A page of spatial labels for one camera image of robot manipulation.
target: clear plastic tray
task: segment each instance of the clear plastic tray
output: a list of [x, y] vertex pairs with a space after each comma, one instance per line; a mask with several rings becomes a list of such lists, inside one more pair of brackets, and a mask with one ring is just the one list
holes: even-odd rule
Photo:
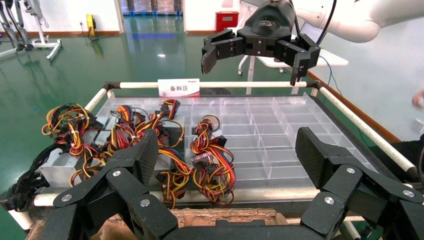
[[[187, 149], [191, 128], [205, 115], [219, 118], [226, 148], [234, 154], [237, 188], [312, 187], [295, 152], [296, 135], [309, 127], [327, 144], [347, 148], [367, 168], [373, 166], [308, 96], [181, 98], [178, 115], [184, 115]], [[160, 98], [110, 98], [98, 116], [111, 116], [119, 105], [131, 105], [153, 113]]]

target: black cable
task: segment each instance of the black cable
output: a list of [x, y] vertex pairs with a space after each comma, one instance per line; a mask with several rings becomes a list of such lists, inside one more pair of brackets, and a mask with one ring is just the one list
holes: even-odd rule
[[419, 153], [419, 156], [418, 156], [418, 164], [416, 165], [416, 172], [418, 174], [419, 181], [424, 186], [423, 157], [424, 157], [424, 147], [421, 147], [421, 152]]
[[293, 4], [292, 0], [288, 0], [288, 2], [293, 7], [293, 11], [294, 11], [294, 25], [296, 27], [297, 36], [300, 36], [301, 35], [301, 29], [299, 28], [298, 16], [296, 14], [295, 5]]
[[88, 27], [88, 39], [90, 40], [90, 41], [96, 41], [96, 40], [99, 40], [99, 37], [98, 36], [93, 36], [93, 37], [91, 37], [90, 36], [90, 33], [92, 32], [92, 29], [93, 29], [93, 27], [92, 26], [90, 26], [90, 27]]
[[331, 12], [330, 15], [328, 16], [328, 20], [327, 23], [325, 24], [324, 28], [322, 29], [321, 35], [318, 38], [318, 41], [316, 41], [316, 44], [319, 46], [321, 44], [321, 42], [323, 41], [324, 35], [327, 32], [327, 28], [330, 25], [331, 19], [333, 18], [333, 14], [334, 14], [334, 10], [336, 9], [336, 4], [337, 4], [337, 0], [333, 0], [332, 2], [332, 7], [331, 7]]
[[46, 147], [34, 159], [31, 167], [27, 172], [22, 174], [17, 182], [13, 184], [8, 192], [7, 198], [2, 200], [2, 203], [8, 204], [16, 212], [25, 212], [33, 202], [33, 195], [40, 187], [49, 187], [49, 183], [39, 173], [36, 172], [44, 163], [46, 163], [50, 153], [55, 149], [62, 149], [64, 146], [61, 144], [52, 144]]

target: red trash bin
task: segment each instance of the red trash bin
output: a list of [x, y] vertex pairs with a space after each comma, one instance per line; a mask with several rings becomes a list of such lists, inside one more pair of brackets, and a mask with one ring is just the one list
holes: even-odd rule
[[219, 11], [216, 13], [216, 32], [222, 32], [225, 28], [237, 27], [239, 13], [236, 11]]

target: white label card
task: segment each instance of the white label card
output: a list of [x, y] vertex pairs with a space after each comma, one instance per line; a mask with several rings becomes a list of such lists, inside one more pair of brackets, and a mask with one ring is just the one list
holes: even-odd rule
[[157, 80], [159, 96], [198, 98], [200, 96], [200, 80], [193, 79], [159, 79]]

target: wall socket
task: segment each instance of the wall socket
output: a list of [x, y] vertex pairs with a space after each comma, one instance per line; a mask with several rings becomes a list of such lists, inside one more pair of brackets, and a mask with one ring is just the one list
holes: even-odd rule
[[422, 133], [424, 132], [424, 121], [420, 120], [420, 119], [415, 119], [413, 121], [412, 124], [412, 128], [414, 131], [416, 131], [417, 133]]

